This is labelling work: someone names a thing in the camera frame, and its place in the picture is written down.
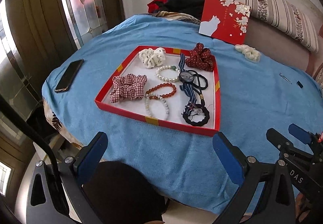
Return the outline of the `red plaid scrunchie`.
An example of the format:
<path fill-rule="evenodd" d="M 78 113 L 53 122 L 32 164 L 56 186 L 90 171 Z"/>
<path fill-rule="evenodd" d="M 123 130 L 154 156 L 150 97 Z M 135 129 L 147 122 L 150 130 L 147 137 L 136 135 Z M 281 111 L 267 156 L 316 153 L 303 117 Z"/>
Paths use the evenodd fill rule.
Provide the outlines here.
<path fill-rule="evenodd" d="M 117 103 L 124 100 L 135 101 L 143 99 L 145 95 L 144 86 L 146 83 L 146 75 L 134 75 L 130 73 L 125 76 L 113 77 L 110 102 Z"/>

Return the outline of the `dark red dotted scrunchie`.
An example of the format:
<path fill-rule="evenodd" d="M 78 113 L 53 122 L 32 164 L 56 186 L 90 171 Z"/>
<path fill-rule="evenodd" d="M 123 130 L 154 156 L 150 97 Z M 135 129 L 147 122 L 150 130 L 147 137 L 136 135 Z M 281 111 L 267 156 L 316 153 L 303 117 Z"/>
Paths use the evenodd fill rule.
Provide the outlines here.
<path fill-rule="evenodd" d="M 185 63 L 188 67 L 207 72 L 214 70 L 211 51 L 209 48 L 205 48 L 202 43 L 197 43 L 194 49 L 189 52 L 189 58 L 185 60 Z"/>

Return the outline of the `blue towel cloth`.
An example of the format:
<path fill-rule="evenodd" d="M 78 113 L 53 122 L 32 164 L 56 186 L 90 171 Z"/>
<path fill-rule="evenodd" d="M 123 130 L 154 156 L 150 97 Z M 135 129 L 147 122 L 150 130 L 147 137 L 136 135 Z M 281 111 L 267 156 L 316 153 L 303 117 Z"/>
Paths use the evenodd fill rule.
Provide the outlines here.
<path fill-rule="evenodd" d="M 278 150 L 265 137 L 269 128 L 285 136 L 290 124 L 322 132 L 321 89 L 311 76 L 266 56 L 253 63 L 232 45 L 201 36 L 195 24 L 146 14 L 130 17 L 76 51 L 69 60 L 83 59 L 84 64 L 70 90 L 60 94 L 54 91 L 66 69 L 63 64 L 45 80 L 42 96 L 81 144 L 88 144 L 97 132 L 105 132 L 109 139 L 106 160 L 134 167 L 168 197 L 218 214 L 237 186 L 214 152 L 210 137 L 118 116 L 98 109 L 94 101 L 107 79 L 137 46 L 192 49 L 197 43 L 209 48 L 216 58 L 220 130 L 244 154 L 267 163 L 278 159 Z"/>

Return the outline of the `black hair clip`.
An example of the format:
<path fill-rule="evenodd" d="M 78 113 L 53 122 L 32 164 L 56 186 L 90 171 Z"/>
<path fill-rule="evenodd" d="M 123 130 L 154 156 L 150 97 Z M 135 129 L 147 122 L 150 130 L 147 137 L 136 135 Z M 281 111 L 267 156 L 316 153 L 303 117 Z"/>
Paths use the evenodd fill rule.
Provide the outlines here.
<path fill-rule="evenodd" d="M 279 76 L 292 85 L 292 82 L 289 79 L 287 79 L 282 73 L 279 73 Z"/>

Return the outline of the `black smartphone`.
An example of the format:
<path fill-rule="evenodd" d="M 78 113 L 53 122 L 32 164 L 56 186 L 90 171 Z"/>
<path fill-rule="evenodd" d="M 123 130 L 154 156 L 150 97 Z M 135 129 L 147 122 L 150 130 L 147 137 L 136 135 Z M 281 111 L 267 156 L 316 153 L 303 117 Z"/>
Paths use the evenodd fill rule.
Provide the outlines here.
<path fill-rule="evenodd" d="M 70 89 L 78 71 L 80 70 L 82 64 L 84 63 L 83 59 L 71 62 L 66 70 L 64 71 L 61 79 L 56 85 L 55 92 L 61 93 L 66 92 Z"/>

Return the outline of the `cream white scrunchie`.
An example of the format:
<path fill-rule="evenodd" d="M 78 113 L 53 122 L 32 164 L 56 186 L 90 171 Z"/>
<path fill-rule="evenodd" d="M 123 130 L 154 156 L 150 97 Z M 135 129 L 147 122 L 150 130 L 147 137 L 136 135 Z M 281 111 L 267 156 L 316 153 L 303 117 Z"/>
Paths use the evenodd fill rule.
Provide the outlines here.
<path fill-rule="evenodd" d="M 261 53 L 253 47 L 246 44 L 235 45 L 235 50 L 244 55 L 251 62 L 258 63 L 261 59 Z"/>

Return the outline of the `red shallow box tray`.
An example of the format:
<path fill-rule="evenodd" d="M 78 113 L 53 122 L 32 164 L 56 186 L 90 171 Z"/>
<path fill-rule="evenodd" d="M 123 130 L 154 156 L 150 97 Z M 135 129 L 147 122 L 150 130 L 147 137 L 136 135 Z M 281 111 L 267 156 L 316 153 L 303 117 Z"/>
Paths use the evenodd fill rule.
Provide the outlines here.
<path fill-rule="evenodd" d="M 118 66 L 118 68 L 110 76 L 108 81 L 105 83 L 105 85 L 95 98 L 95 103 L 98 108 L 104 111 L 118 114 L 120 116 L 139 120 L 156 126 L 167 127 L 179 131 L 212 137 L 216 132 L 219 131 L 221 121 L 221 94 L 219 89 L 219 75 L 214 55 L 212 56 L 212 60 L 214 62 L 214 70 L 212 72 L 192 68 L 199 74 L 206 77 L 209 84 L 208 88 L 202 91 L 205 99 L 205 107 L 210 113 L 210 119 L 203 126 L 192 126 L 190 124 L 187 124 L 187 122 L 185 122 L 184 118 L 182 117 L 183 109 L 189 101 L 189 98 L 183 91 L 180 90 L 179 86 L 182 84 L 180 83 L 180 81 L 170 82 L 176 86 L 176 92 L 174 96 L 166 99 L 166 104 L 169 107 L 168 115 L 166 114 L 165 106 L 161 103 L 161 101 L 158 100 L 148 100 L 146 102 L 145 98 L 143 98 L 135 101 L 124 100 L 117 103 L 110 102 L 110 93 L 113 88 L 112 79 L 115 76 L 125 76 L 130 73 L 134 75 L 146 75 L 147 83 L 144 87 L 145 93 L 147 90 L 154 88 L 161 83 L 165 83 L 164 81 L 158 79 L 158 77 L 156 77 L 155 75 L 158 67 L 147 69 L 143 66 L 143 64 L 140 63 L 138 53 L 141 50 L 148 48 L 157 49 L 157 46 L 137 46 Z M 184 53 L 186 59 L 189 58 L 190 50 L 168 47 L 164 47 L 164 49 L 166 52 L 166 64 L 168 64 L 168 66 L 174 65 L 178 67 L 178 63 L 180 61 L 180 53 Z M 148 109 L 151 112 L 152 116 L 150 116 L 148 110 L 146 109 L 146 103 L 148 104 Z"/>

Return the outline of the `striped pillow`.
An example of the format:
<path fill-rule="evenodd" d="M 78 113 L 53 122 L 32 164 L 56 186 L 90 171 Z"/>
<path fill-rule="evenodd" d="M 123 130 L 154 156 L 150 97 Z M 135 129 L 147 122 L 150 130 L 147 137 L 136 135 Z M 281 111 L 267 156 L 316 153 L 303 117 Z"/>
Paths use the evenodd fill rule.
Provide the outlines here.
<path fill-rule="evenodd" d="M 311 19 L 286 0 L 234 0 L 250 7 L 250 14 L 297 40 L 313 53 L 319 52 L 318 35 Z"/>

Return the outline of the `red box lid with cat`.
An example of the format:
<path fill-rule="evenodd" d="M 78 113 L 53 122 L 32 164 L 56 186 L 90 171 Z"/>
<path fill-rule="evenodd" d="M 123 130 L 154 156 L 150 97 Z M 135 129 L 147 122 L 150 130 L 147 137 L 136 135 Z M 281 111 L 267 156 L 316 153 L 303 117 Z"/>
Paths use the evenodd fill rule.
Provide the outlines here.
<path fill-rule="evenodd" d="M 250 6 L 235 0 L 205 0 L 199 34 L 244 44 L 250 14 Z"/>

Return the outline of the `pile of dark clothes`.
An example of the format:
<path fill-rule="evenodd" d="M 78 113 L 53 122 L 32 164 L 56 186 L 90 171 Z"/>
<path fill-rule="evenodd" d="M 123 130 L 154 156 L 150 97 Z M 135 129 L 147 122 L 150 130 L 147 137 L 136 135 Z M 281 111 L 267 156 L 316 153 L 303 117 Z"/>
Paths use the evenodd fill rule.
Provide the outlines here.
<path fill-rule="evenodd" d="M 205 0 L 153 0 L 147 6 L 150 14 L 160 11 L 184 13 L 201 20 L 204 3 Z"/>

